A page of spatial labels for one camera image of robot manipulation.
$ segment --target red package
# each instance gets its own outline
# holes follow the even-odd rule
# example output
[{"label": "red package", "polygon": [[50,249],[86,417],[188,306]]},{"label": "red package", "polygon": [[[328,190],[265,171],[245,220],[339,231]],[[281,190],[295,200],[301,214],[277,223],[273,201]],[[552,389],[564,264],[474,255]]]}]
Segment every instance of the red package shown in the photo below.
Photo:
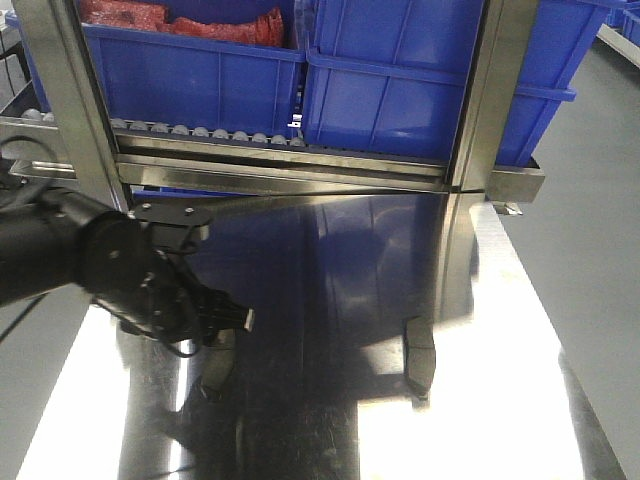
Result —
[{"label": "red package", "polygon": [[169,9],[164,5],[127,0],[81,0],[80,17],[83,22],[116,27],[157,30],[164,24]]},{"label": "red package", "polygon": [[284,24],[278,7],[265,15],[261,15],[255,22],[232,25],[226,23],[211,23],[205,25],[188,18],[177,18],[171,25],[170,31],[179,35],[192,35],[210,38],[212,40],[226,40],[249,45],[265,45],[282,47],[284,41]]},{"label": "red package", "polygon": [[210,38],[212,40],[240,42],[249,45],[256,44],[255,22],[240,25],[229,25],[225,23],[205,25],[189,20],[188,18],[180,17],[173,22],[173,33]]},{"label": "red package", "polygon": [[280,8],[260,15],[254,22],[231,25],[211,23],[205,25],[188,18],[177,18],[167,23],[169,10],[164,5],[131,0],[81,0],[80,16],[83,22],[112,27],[191,35],[212,40],[225,40],[248,45],[282,47],[284,24]]}]

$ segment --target blue plastic bin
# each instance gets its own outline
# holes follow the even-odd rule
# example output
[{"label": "blue plastic bin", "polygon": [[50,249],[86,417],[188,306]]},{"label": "blue plastic bin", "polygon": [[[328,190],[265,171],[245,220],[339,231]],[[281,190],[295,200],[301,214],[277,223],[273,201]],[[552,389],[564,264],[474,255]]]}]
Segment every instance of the blue plastic bin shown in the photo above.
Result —
[{"label": "blue plastic bin", "polygon": [[[451,156],[465,76],[321,55],[308,47],[302,127],[310,144],[407,155]],[[520,85],[498,155],[526,165],[562,101],[575,92]]]},{"label": "blue plastic bin", "polygon": [[624,10],[621,8],[612,8],[605,18],[604,23],[606,23],[611,28],[620,28],[624,23]]},{"label": "blue plastic bin", "polygon": [[[441,0],[414,0],[411,8],[418,5],[426,12],[437,5],[445,15],[457,14],[468,22],[459,31],[425,29],[429,50],[426,44],[415,47],[418,40],[407,45],[407,26],[413,21],[409,3],[381,2],[385,6],[376,10],[369,0],[318,1],[315,35],[307,51],[303,131],[308,143],[420,157],[411,159],[417,162],[450,160],[477,30],[472,28],[479,18],[477,5],[467,3],[466,11],[452,12]],[[541,0],[498,164],[529,162],[560,103],[575,98],[569,82],[605,17],[611,8],[625,4]],[[360,7],[359,16],[355,6]],[[440,48],[449,52],[443,46],[447,41],[459,49],[457,58],[439,56]]]},{"label": "blue plastic bin", "polygon": [[[210,21],[217,3],[177,1],[175,14]],[[256,7],[256,2],[234,1]],[[259,13],[276,2],[262,1]],[[19,27],[15,16],[8,22]],[[224,128],[249,133],[287,135],[305,54],[298,45],[298,28],[290,35],[292,49],[241,45],[203,38],[146,32],[101,25],[84,25],[95,69],[110,116],[129,120]],[[50,107],[27,59],[42,109]]]},{"label": "blue plastic bin", "polygon": [[469,70],[483,0],[319,0],[323,55],[451,73]]},{"label": "blue plastic bin", "polygon": [[640,8],[624,12],[622,36],[640,45]]},{"label": "blue plastic bin", "polygon": [[611,8],[625,0],[541,0],[520,83],[566,88]]},{"label": "blue plastic bin", "polygon": [[518,86],[496,164],[526,166],[560,104],[573,102],[575,98],[576,91],[571,88]]},{"label": "blue plastic bin", "polygon": [[[318,0],[324,55],[466,73],[481,0]],[[566,88],[611,8],[625,0],[542,0],[520,83]]]}]

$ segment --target metal frame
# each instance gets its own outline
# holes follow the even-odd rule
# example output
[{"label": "metal frame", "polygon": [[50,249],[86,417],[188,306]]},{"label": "metal frame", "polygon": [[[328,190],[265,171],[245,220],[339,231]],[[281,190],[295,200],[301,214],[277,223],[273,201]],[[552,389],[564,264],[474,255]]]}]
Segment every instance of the metal frame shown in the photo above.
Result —
[{"label": "metal frame", "polygon": [[538,0],[488,0],[447,183],[485,190],[507,124]]},{"label": "metal frame", "polygon": [[[127,184],[254,194],[485,192],[498,201],[532,201],[539,169],[494,168],[538,0],[486,0],[457,147],[450,165],[423,159],[318,148],[254,147],[232,141],[114,131],[73,0],[14,0],[56,116],[2,119],[0,141],[22,173],[70,179],[125,209]],[[36,161],[33,144],[51,161]],[[52,163],[64,164],[51,168]],[[68,168],[71,164],[75,174]]]},{"label": "metal frame", "polygon": [[83,191],[126,211],[118,148],[72,0],[14,0],[60,135]]},{"label": "metal frame", "polygon": [[640,68],[640,47],[624,38],[620,33],[609,25],[602,25],[598,31],[598,38],[613,48],[624,58]]}]

